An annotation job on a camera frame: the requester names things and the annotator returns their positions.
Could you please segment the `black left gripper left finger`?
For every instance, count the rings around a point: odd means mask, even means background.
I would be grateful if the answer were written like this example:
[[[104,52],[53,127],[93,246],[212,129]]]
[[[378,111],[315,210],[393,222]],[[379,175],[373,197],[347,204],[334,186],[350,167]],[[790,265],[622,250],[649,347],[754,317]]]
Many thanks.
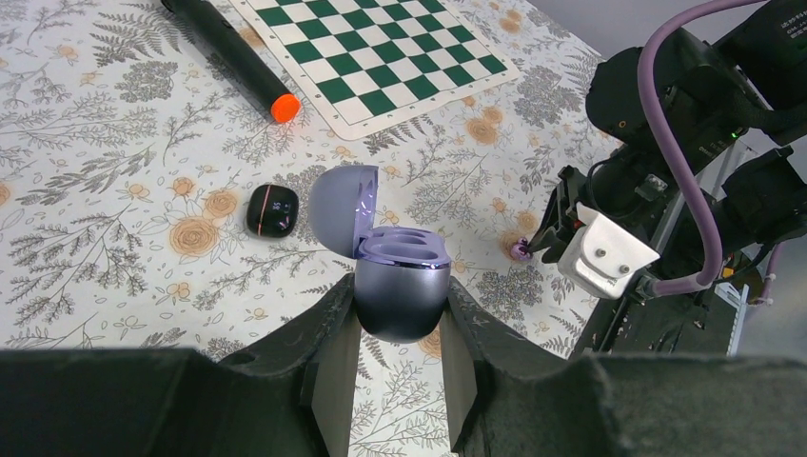
[[[214,362],[191,348],[5,350],[5,456],[345,456],[354,277]]]

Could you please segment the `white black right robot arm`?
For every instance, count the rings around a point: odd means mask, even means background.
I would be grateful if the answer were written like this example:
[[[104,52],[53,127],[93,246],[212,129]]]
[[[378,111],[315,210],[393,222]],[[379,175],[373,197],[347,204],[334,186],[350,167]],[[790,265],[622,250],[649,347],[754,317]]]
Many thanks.
[[[545,264],[559,262],[582,232],[578,205],[599,211],[645,242],[679,193],[640,103],[640,56],[639,48],[623,50],[595,69],[586,114],[620,146],[587,172],[561,170],[528,246]],[[652,85],[663,120],[693,173],[751,129],[775,143],[728,177],[722,199],[707,202],[724,256],[805,234],[806,181],[789,162],[793,142],[806,133],[804,2],[767,1],[714,44],[675,30],[655,56]]]

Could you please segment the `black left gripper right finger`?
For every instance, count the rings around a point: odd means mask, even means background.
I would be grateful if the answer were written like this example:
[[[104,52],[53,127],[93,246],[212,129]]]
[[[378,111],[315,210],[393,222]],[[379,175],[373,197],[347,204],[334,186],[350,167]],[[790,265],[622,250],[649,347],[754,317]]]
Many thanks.
[[[806,366],[771,358],[540,348],[457,280],[440,322],[461,456],[802,456]]]

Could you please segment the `purple earbud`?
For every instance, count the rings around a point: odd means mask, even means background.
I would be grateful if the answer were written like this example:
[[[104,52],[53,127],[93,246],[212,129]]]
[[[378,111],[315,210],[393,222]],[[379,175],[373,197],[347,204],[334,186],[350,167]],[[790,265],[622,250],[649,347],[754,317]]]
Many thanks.
[[[529,251],[529,242],[525,238],[517,241],[510,248],[509,253],[515,261],[528,262],[533,259],[533,253]]]

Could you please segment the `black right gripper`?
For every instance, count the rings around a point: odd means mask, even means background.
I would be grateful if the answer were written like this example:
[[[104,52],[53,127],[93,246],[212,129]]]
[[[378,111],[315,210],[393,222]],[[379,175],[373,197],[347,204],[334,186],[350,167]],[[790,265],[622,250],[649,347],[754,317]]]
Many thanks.
[[[654,219],[668,196],[666,189],[649,188],[645,195],[641,193],[650,175],[665,186],[669,184],[661,153],[638,148],[616,149],[586,172],[563,167],[538,231],[528,243],[528,252],[544,264],[559,262],[581,224],[573,209],[576,203],[598,210],[642,242],[648,242],[656,224]]]

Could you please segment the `lavender earbuds case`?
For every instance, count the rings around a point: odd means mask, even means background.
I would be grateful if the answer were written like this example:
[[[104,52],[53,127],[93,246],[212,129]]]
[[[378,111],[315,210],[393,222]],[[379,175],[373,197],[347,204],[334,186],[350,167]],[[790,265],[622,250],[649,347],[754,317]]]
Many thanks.
[[[451,258],[441,235],[375,222],[379,170],[330,169],[314,182],[308,223],[328,250],[355,261],[354,300],[364,330],[409,344],[438,325],[448,294]]]

